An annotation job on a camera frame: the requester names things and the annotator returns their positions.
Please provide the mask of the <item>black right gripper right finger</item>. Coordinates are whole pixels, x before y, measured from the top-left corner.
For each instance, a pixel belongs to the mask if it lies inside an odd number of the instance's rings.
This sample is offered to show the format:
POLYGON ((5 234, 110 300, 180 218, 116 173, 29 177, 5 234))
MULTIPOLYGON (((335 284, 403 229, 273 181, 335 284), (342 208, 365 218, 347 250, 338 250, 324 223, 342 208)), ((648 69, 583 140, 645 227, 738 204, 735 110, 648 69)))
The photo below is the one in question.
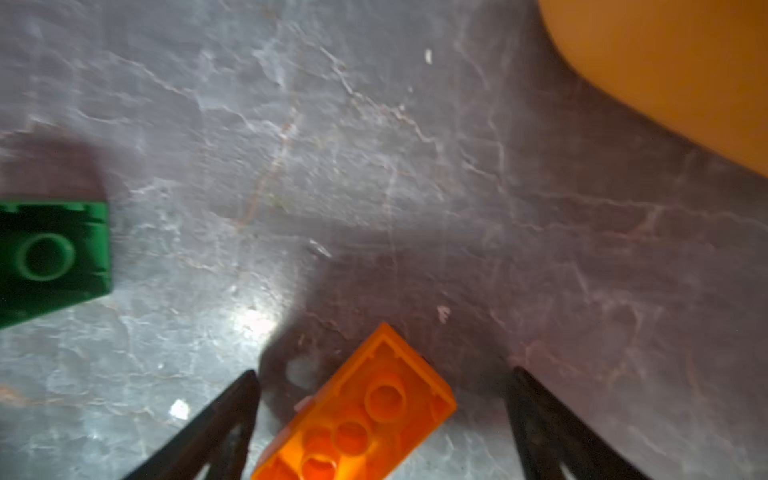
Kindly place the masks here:
POLYGON ((645 479, 523 367, 508 376, 506 408, 526 479, 645 479))

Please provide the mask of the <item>orange lego brick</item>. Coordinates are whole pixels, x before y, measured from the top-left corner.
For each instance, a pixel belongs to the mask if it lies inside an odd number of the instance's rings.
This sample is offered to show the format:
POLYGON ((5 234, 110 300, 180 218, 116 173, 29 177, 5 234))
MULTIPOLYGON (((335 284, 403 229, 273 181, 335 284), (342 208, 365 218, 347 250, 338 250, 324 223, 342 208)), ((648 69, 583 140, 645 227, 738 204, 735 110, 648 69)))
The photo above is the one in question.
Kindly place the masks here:
POLYGON ((254 479, 384 479, 456 410, 448 383, 381 324, 270 442, 254 479))

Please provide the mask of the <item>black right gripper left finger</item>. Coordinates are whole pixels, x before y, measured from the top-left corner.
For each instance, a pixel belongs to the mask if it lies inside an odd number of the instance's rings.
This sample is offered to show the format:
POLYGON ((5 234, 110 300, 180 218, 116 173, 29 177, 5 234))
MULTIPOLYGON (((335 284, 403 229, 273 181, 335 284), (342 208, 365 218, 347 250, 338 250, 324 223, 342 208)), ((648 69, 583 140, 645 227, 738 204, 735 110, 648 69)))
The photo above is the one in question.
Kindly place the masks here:
POLYGON ((239 479, 248 457, 261 397, 250 369, 231 383, 129 479, 239 479))

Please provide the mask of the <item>green lego brick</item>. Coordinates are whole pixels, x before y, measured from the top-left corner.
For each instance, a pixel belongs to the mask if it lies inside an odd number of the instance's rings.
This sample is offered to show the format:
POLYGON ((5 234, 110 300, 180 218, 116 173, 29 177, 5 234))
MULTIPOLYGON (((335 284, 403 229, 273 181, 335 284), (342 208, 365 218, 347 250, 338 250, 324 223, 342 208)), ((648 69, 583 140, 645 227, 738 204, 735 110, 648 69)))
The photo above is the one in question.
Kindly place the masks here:
POLYGON ((113 290, 104 201, 1 201, 3 329, 113 290))

